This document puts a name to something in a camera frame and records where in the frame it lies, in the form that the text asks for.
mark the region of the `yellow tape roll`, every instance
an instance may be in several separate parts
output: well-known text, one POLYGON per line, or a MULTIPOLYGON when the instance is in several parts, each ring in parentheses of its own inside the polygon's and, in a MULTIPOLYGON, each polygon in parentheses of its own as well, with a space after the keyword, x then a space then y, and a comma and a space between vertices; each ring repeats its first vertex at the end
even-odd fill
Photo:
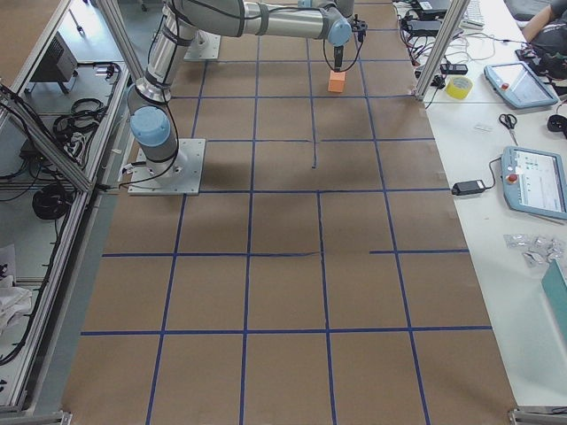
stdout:
POLYGON ((453 77, 447 84, 446 92, 455 99, 464 99, 472 89, 472 81, 467 77, 453 77))

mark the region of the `yellow object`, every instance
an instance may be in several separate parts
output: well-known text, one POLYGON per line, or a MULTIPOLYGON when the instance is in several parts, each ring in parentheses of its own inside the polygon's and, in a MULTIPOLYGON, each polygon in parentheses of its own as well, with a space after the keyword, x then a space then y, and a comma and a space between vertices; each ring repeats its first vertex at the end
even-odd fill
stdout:
POLYGON ((342 93, 345 89, 345 79, 346 73, 336 73, 331 71, 329 76, 329 87, 327 90, 334 93, 342 93))
POLYGON ((472 89, 472 81, 467 77, 453 77, 447 84, 446 92, 455 99, 464 99, 472 89))

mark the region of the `tablet screen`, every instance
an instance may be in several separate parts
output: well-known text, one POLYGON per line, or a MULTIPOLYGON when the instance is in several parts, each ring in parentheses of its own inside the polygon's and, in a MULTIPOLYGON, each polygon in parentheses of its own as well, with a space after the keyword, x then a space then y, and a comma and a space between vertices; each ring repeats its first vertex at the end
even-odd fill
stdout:
POLYGON ((551 98, 522 64, 494 66, 493 70, 501 82, 509 85, 508 91, 512 92, 522 103, 551 98))
POLYGON ((521 205, 565 212, 563 188, 555 157, 516 151, 516 165, 521 205))

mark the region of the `blue joint cap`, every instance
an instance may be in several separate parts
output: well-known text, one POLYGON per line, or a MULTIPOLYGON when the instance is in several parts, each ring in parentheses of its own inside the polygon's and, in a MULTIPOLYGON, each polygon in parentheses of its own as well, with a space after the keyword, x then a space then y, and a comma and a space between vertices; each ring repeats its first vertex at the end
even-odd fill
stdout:
POLYGON ((330 28, 327 40, 335 47, 344 46, 350 40, 352 33, 351 24, 346 18, 341 18, 330 28))
POLYGON ((171 132, 167 115, 155 106, 138 109, 130 120, 130 129, 143 146, 155 148, 166 142, 171 132))

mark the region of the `white table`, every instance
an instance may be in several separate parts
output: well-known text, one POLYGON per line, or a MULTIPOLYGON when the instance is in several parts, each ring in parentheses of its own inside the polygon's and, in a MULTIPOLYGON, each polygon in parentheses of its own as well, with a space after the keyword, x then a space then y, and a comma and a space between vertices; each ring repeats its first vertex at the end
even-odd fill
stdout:
MULTIPOLYGON (((524 39, 502 0, 481 0, 481 10, 486 23, 484 33, 496 38, 524 39)), ((517 116, 520 146, 559 153, 567 160, 567 140, 546 128, 555 107, 514 111, 493 92, 482 74, 485 65, 516 61, 514 49, 518 48, 517 43, 496 42, 493 57, 468 63, 467 76, 474 86, 464 100, 455 100, 440 91, 427 110, 450 185, 476 179, 492 182, 488 162, 499 157, 505 146, 513 144, 508 130, 498 122, 501 113, 517 116), (477 124, 492 130, 476 129, 477 124)), ((489 56, 492 42, 471 41, 469 52, 474 58, 489 56)), ((450 58, 457 62, 457 56, 450 58)), ((425 104, 433 91, 428 91, 425 104)), ((567 105, 563 112, 567 114, 567 105)), ((500 165, 496 164, 494 169, 499 179, 500 165)), ((567 406, 567 343, 541 288, 545 269, 530 269, 521 251, 507 248, 503 238, 505 234, 520 233, 556 236, 567 241, 567 224, 561 226, 511 211, 501 182, 482 195, 456 197, 454 202, 518 405, 567 406)))

